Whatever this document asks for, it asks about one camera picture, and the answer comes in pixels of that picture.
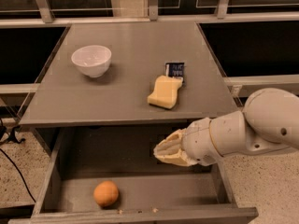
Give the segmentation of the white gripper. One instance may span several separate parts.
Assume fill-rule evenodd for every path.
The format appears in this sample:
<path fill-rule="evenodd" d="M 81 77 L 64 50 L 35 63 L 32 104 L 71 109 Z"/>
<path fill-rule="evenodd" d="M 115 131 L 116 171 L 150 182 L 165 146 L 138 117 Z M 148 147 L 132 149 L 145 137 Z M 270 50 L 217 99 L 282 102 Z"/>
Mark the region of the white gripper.
<path fill-rule="evenodd" d="M 157 150 L 154 156 L 161 162 L 176 166 L 189 167 L 196 163 L 209 166 L 221 159 L 210 134 L 211 119 L 199 119 L 185 129 L 178 129 L 161 141 L 157 150 L 176 150 L 174 154 L 162 154 Z"/>

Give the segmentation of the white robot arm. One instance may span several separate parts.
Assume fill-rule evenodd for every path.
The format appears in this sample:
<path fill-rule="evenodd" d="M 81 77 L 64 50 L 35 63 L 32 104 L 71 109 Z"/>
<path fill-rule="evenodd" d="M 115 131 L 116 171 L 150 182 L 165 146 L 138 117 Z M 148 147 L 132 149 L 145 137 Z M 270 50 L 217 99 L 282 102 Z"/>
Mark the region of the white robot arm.
<path fill-rule="evenodd" d="M 272 155 L 299 149 L 299 97 L 275 88 L 250 95 L 240 111 L 199 119 L 179 129 L 153 154 L 177 166 L 209 166 L 226 156 Z"/>

